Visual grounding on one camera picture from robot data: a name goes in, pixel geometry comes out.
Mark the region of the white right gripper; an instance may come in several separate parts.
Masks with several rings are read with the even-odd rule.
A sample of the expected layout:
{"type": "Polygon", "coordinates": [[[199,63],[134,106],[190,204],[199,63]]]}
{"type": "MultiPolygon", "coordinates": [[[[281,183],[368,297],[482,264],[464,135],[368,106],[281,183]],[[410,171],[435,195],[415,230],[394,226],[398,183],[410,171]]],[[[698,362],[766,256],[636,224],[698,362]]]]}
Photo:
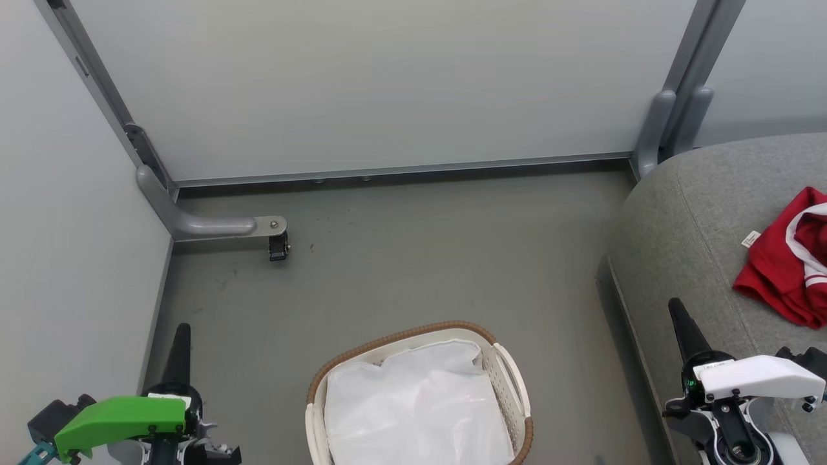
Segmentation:
{"type": "MultiPolygon", "coordinates": [[[[667,306],[682,362],[688,363],[693,357],[711,351],[683,302],[670,298],[667,306]]],[[[756,355],[690,367],[684,391],[686,395],[699,397],[701,404],[735,397],[761,397],[801,400],[818,408],[825,394],[825,377],[786,357],[756,355]]]]}

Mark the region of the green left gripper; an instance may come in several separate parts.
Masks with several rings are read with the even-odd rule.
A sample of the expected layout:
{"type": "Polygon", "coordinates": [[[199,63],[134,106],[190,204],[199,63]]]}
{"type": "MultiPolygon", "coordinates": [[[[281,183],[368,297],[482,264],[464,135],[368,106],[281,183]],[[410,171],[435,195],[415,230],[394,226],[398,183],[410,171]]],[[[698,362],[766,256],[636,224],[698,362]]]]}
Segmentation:
{"type": "Polygon", "coordinates": [[[203,400],[190,383],[191,327],[178,325],[165,363],[162,383],[141,395],[118,395],[91,404],[74,415],[54,435],[54,447],[61,460],[78,453],[92,456],[92,450],[129,439],[152,439],[171,435],[177,439],[195,436],[203,418],[203,400]]]}

